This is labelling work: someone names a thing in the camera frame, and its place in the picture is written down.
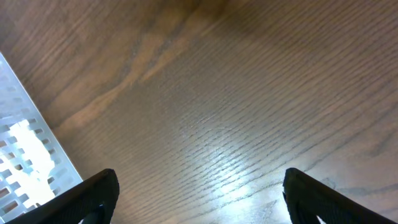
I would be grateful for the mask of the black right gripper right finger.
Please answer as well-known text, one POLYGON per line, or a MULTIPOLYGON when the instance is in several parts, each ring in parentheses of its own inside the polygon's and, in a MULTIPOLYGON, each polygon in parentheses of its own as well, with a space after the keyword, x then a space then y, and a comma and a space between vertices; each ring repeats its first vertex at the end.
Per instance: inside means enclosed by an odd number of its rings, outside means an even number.
POLYGON ((293 224, 395 224, 296 168, 285 171, 283 187, 293 224))

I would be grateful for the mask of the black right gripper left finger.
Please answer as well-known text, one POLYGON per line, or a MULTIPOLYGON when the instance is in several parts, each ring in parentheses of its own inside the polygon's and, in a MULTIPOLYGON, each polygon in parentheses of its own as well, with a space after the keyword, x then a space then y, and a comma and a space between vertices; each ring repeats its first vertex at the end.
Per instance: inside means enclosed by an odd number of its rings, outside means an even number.
POLYGON ((119 197, 113 169, 104 169, 7 224, 110 224, 119 197))

